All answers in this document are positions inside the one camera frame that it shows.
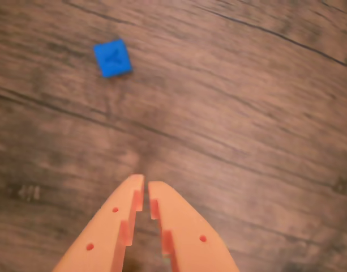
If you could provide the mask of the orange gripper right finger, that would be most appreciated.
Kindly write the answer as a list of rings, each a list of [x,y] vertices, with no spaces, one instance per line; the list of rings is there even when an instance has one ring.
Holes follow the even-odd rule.
[[[238,271],[220,235],[170,185],[148,183],[151,218],[158,221],[162,254],[172,271]]]

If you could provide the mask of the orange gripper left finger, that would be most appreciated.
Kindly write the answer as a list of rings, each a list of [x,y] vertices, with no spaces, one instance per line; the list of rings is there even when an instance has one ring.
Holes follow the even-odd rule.
[[[131,175],[108,197],[54,271],[122,271],[132,245],[136,212],[143,209],[144,176]]]

